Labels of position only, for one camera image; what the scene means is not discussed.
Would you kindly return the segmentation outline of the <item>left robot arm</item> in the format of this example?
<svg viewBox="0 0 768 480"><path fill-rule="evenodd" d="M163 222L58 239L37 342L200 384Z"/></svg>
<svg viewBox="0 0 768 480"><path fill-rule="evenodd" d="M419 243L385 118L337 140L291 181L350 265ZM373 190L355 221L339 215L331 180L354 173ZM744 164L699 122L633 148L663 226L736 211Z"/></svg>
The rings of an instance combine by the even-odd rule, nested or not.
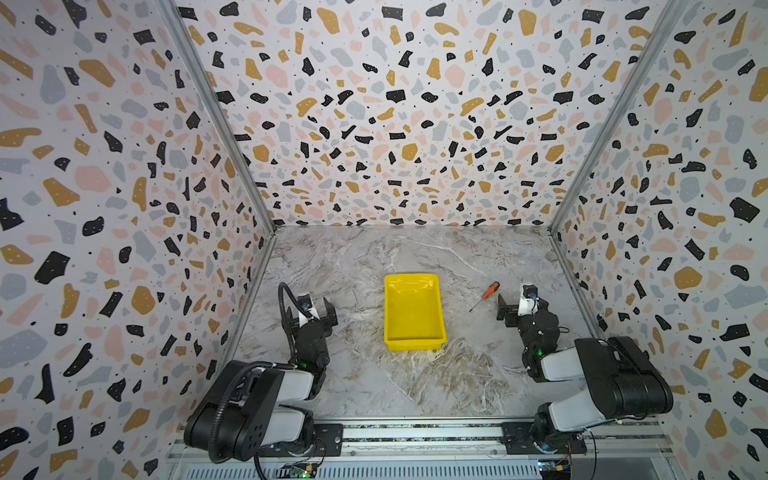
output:
<svg viewBox="0 0 768 480"><path fill-rule="evenodd" d="M256 455L303 457L320 446L313 413L297 403L320 393L330 364L327 338L338 317L327 299L321 307L309 294L297 301L296 311L281 313L290 360L229 361L189 417L186 446L215 464Z"/></svg>

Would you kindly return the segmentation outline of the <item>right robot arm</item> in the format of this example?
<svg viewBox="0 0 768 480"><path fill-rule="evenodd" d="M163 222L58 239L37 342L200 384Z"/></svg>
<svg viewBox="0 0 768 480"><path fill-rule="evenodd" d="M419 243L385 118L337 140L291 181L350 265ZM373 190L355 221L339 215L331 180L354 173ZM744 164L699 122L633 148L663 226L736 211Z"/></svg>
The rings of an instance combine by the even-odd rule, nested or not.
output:
<svg viewBox="0 0 768 480"><path fill-rule="evenodd" d="M518 331L522 363L534 382L585 382L570 397L540 405L528 430L516 434L515 442L559 453L574 446L591 427L672 410L670 385L631 338L577 338L571 347L559 349L565 328L548 303L534 294L521 297L516 306L499 298L497 319Z"/></svg>

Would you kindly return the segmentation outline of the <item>orange handled screwdriver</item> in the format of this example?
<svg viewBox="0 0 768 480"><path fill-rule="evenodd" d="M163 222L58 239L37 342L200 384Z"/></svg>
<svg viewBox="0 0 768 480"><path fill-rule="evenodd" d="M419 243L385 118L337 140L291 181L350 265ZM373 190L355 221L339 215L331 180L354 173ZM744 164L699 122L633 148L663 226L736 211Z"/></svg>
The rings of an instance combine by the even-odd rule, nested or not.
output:
<svg viewBox="0 0 768 480"><path fill-rule="evenodd" d="M477 302L469 309L469 312L472 312L477 306L479 306L482 302L485 300L488 300L494 293L498 291L500 287L500 283L498 281L494 281L481 295L481 297L477 300Z"/></svg>

